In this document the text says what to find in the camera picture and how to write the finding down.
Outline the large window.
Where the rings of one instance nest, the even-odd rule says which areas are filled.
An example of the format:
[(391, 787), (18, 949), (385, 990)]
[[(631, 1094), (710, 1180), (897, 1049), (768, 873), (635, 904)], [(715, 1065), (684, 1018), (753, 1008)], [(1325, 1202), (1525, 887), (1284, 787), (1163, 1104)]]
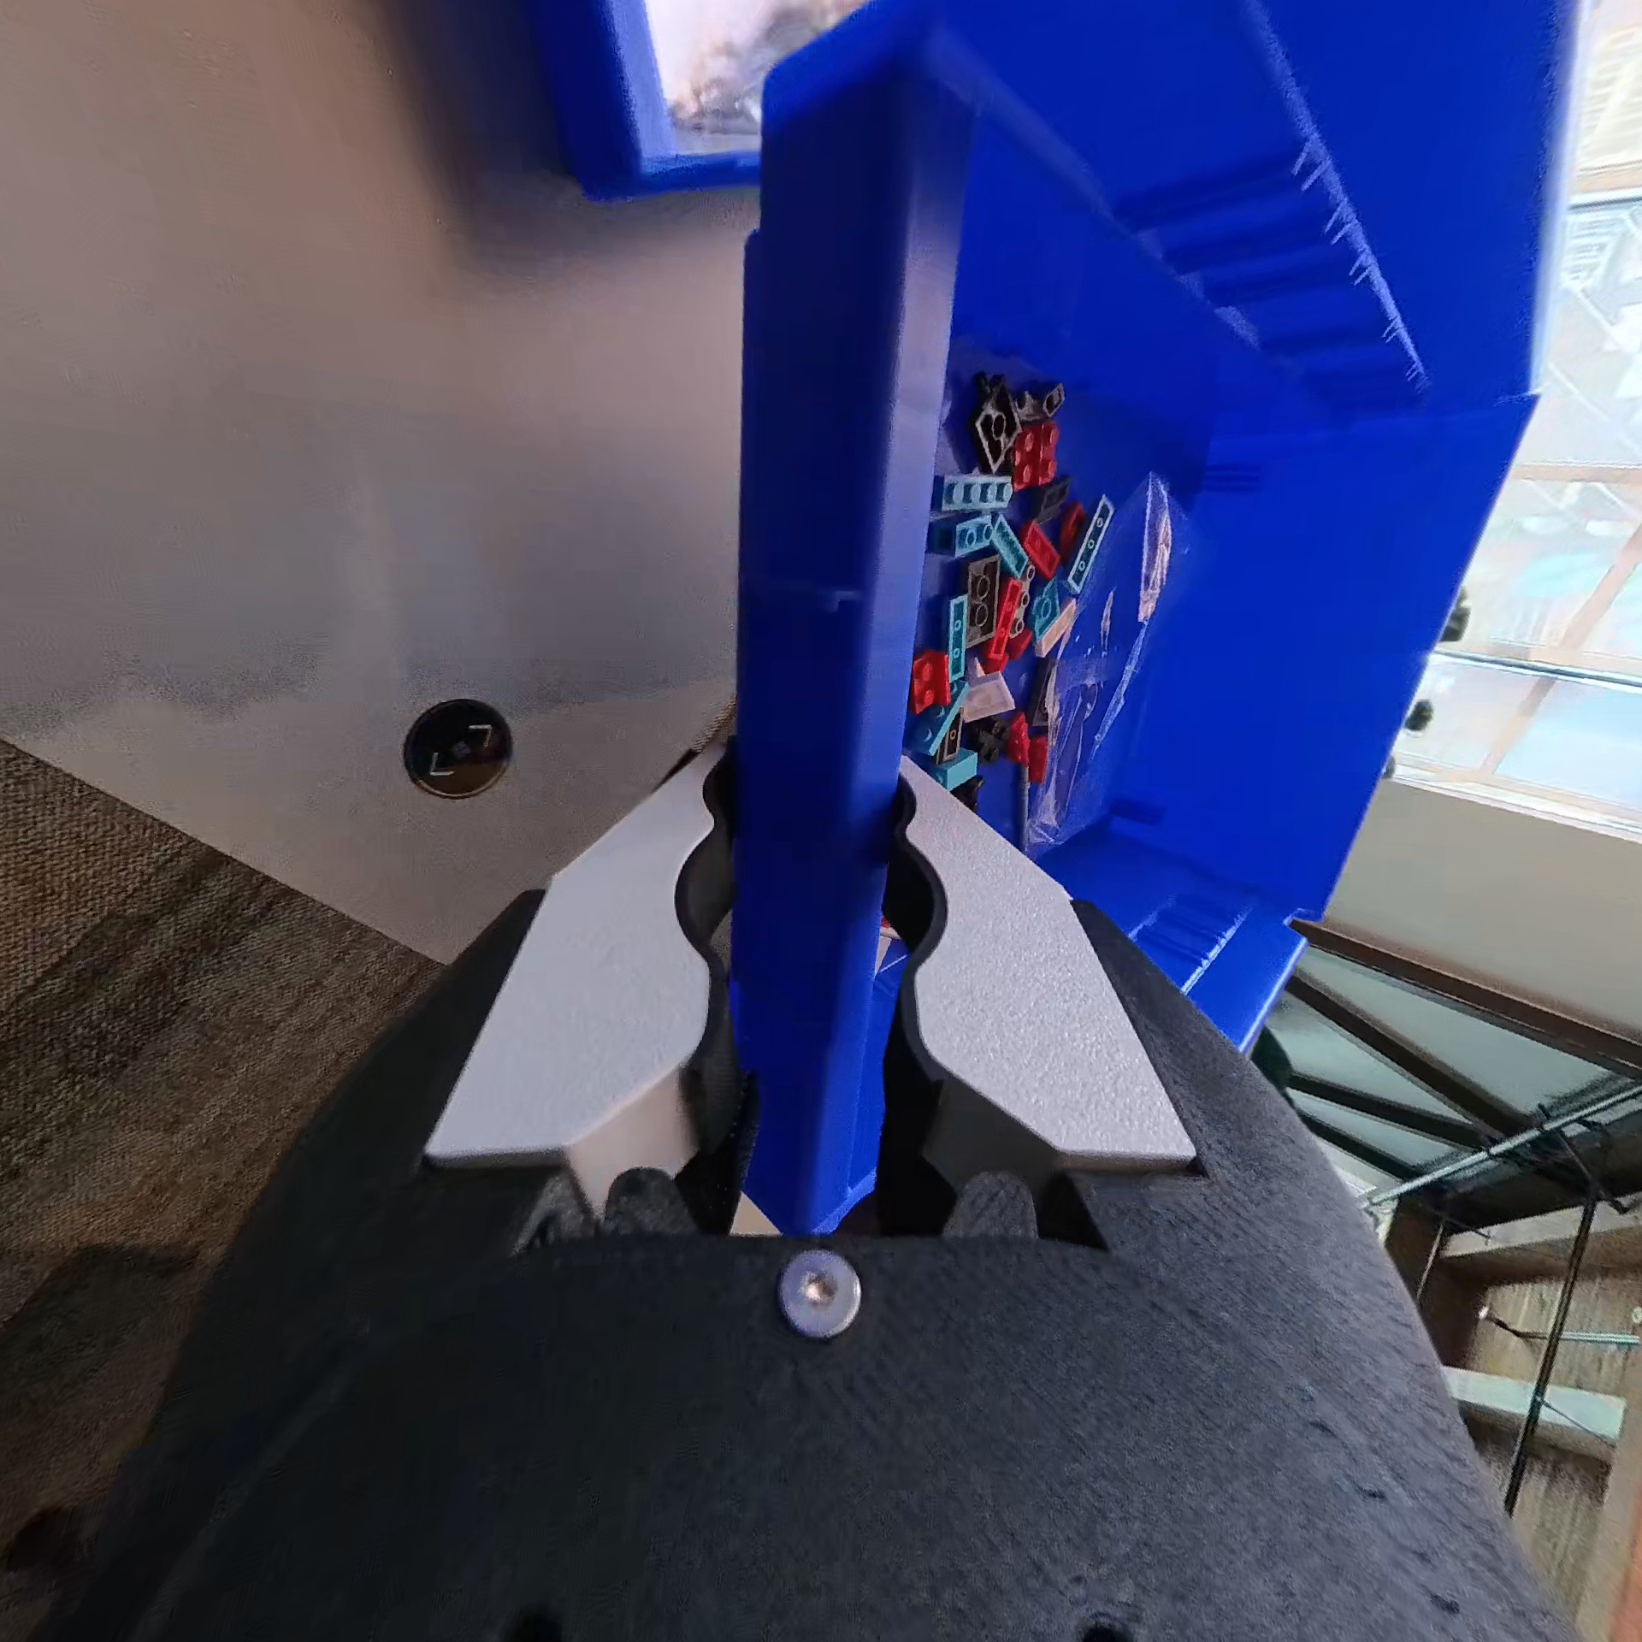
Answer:
[(1587, 3), (1540, 398), (1388, 773), (1640, 830), (1640, 21)]

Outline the glass railing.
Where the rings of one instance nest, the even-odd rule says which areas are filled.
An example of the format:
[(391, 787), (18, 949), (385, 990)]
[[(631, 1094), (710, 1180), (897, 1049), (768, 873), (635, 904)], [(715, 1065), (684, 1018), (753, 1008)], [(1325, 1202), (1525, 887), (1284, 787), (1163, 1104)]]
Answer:
[(1325, 1147), (1458, 1229), (1579, 1207), (1638, 1221), (1638, 1037), (1298, 920), (1265, 1020), (1276, 1076)]

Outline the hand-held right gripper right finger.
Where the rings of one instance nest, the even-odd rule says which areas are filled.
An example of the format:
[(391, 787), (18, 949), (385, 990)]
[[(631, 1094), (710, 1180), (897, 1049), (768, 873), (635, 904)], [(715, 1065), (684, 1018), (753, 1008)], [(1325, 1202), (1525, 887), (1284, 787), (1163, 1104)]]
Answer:
[(909, 756), (883, 912), (907, 951), (882, 1059), (883, 1233), (936, 1235), (1003, 1180), (1034, 1233), (1098, 1241), (1077, 1178), (1200, 1172), (1075, 899)]

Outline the crumpled clear plastic bag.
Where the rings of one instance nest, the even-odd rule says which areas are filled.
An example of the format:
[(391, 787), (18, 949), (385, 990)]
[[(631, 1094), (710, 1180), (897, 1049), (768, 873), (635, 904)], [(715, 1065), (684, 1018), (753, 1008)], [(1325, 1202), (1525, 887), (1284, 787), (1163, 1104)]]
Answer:
[(1024, 850), (1042, 859), (1114, 809), (1157, 656), (1157, 623), (1171, 609), (1171, 568), (1183, 511), (1151, 470), (1114, 508), (1075, 596), (1077, 613), (1054, 650), (1044, 689), (1042, 779), (1032, 785)]

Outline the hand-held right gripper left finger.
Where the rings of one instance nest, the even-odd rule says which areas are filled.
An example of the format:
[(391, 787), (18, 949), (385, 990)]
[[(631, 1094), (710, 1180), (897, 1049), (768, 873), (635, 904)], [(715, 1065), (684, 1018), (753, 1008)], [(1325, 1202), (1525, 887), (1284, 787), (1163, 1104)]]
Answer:
[(702, 1229), (733, 1227), (756, 1129), (713, 947), (733, 811), (733, 744), (711, 742), (547, 881), (428, 1162), (559, 1168), (594, 1213), (649, 1168)]

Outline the pile of teal red bricks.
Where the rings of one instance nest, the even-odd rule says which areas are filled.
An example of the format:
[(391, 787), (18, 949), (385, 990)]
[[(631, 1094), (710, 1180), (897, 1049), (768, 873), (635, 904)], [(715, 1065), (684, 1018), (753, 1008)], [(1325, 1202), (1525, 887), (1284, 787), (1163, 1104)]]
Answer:
[(1063, 382), (981, 367), (950, 379), (930, 482), (903, 748), (979, 811), (997, 766), (1046, 783), (1055, 666), (1093, 590), (1116, 502), (1061, 463)]

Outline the round black desk button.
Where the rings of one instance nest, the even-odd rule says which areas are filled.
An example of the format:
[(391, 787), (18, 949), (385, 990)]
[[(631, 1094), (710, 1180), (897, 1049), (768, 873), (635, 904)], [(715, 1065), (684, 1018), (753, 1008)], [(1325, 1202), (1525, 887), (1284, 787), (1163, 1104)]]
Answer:
[(504, 713), (481, 699), (434, 703), (403, 736), (403, 768), (410, 783), (450, 801), (491, 789), (512, 756), (514, 736)]

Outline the blue plastic bin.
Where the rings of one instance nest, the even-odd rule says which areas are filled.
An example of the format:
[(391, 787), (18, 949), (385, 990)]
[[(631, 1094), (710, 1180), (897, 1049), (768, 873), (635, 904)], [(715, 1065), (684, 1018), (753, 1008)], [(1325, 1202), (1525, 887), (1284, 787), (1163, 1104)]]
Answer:
[(530, 1), (565, 169), (588, 199), (751, 189), (770, 72), (858, 1)]
[(1534, 402), (1581, 3), (870, 3), (766, 81), (745, 257), (751, 1196), (870, 1190), (860, 1088), (938, 472), (979, 375), (1155, 601), (1046, 867), (1247, 1045)]

